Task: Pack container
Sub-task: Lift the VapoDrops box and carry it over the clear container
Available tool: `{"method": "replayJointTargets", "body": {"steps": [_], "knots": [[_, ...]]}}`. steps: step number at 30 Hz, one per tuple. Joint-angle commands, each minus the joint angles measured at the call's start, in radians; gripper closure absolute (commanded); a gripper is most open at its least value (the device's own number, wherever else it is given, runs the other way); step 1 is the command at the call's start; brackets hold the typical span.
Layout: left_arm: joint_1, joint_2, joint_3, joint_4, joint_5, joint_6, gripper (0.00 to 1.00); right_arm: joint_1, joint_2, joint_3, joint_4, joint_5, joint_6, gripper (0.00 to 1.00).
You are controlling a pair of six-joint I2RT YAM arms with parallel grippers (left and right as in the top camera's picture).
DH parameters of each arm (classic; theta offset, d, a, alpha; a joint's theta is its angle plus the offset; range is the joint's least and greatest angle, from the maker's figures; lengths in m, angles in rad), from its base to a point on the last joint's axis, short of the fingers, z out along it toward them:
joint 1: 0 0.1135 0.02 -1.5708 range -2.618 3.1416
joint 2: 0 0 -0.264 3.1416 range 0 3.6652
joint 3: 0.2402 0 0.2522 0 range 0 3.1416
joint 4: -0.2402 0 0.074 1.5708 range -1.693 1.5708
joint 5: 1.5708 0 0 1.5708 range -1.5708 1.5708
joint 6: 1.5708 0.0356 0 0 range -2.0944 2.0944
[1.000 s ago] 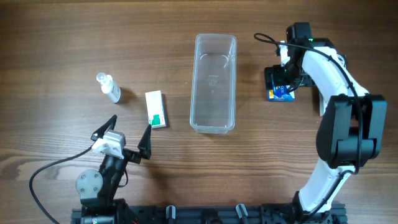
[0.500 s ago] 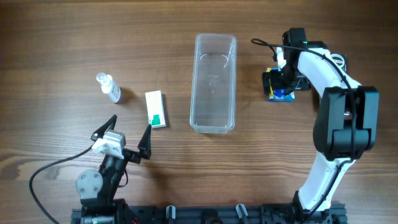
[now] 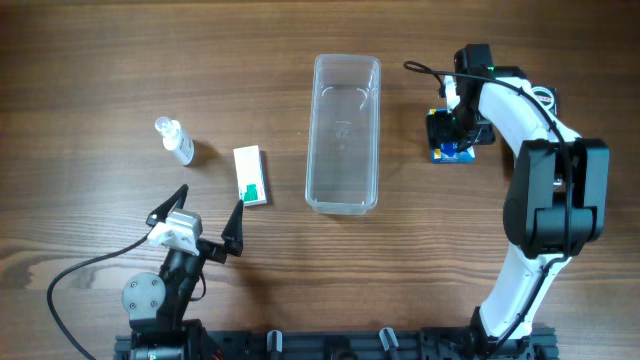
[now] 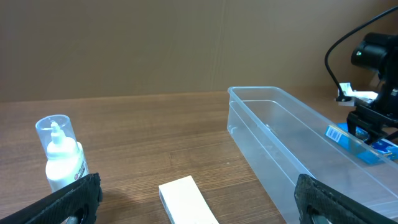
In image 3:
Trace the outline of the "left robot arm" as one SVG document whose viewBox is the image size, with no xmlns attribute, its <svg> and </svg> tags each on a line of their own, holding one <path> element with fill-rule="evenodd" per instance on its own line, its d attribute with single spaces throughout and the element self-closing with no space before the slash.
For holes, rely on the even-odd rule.
<svg viewBox="0 0 640 360">
<path fill-rule="evenodd" d="M 221 347 L 198 319 L 184 318 L 197 284 L 204 284 L 206 262 L 223 264 L 243 251 L 244 202 L 238 201 L 221 234 L 220 243 L 202 238 L 201 217 L 184 209 L 188 186 L 182 185 L 151 211 L 146 240 L 168 253 L 157 274 L 142 272 L 128 280 L 122 303 L 131 335 L 118 337 L 116 359 L 222 359 Z"/>
</svg>

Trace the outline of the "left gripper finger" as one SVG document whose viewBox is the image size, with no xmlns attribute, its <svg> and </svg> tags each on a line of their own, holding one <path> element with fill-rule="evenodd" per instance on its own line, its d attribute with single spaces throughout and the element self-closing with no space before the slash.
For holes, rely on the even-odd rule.
<svg viewBox="0 0 640 360">
<path fill-rule="evenodd" d="M 239 200 L 221 234 L 226 253 L 236 257 L 240 257 L 243 252 L 243 211 L 244 202 Z"/>
<path fill-rule="evenodd" d="M 173 195 L 162 204 L 152 210 L 146 220 L 148 226 L 155 226 L 159 222 L 165 222 L 170 212 L 184 207 L 189 187 L 183 184 Z"/>
</svg>

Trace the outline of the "dark green round-label box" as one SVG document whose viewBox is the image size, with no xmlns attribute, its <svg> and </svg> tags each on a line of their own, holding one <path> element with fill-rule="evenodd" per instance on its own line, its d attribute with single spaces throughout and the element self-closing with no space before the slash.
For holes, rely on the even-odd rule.
<svg viewBox="0 0 640 360">
<path fill-rule="evenodd" d="M 558 101 L 555 88 L 537 85 L 532 87 L 532 92 L 546 110 L 554 116 L 558 115 Z"/>
</svg>

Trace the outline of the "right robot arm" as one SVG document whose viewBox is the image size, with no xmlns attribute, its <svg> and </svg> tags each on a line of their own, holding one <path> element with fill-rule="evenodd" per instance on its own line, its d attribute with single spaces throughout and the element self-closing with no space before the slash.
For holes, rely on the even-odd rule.
<svg viewBox="0 0 640 360">
<path fill-rule="evenodd" d="M 452 341 L 466 359 L 546 358 L 533 318 L 558 273 L 604 227 L 610 152 L 566 127 L 516 66 L 494 64 L 486 44 L 434 72 L 447 105 L 426 117 L 435 163 L 473 160 L 476 145 L 502 135 L 515 156 L 503 206 L 509 248 L 496 284 Z"/>
</svg>

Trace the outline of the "white spray bottle clear cap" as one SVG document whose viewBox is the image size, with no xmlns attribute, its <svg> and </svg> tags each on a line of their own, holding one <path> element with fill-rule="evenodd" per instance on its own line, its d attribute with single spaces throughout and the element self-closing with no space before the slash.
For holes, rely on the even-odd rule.
<svg viewBox="0 0 640 360">
<path fill-rule="evenodd" d="M 183 166 L 188 166 L 194 158 L 195 147 L 192 138 L 182 125 L 169 117 L 159 117 L 155 129 L 162 136 L 163 146 Z"/>
</svg>

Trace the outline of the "blue yellow VapoDrops box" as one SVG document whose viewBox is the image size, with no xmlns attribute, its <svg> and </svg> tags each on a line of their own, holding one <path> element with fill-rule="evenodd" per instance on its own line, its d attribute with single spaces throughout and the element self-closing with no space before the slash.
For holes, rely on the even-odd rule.
<svg viewBox="0 0 640 360">
<path fill-rule="evenodd" d="M 446 109 L 430 109 L 426 117 L 431 160 L 434 164 L 473 163 L 472 147 L 458 152 L 459 140 L 454 135 L 453 117 Z"/>
</svg>

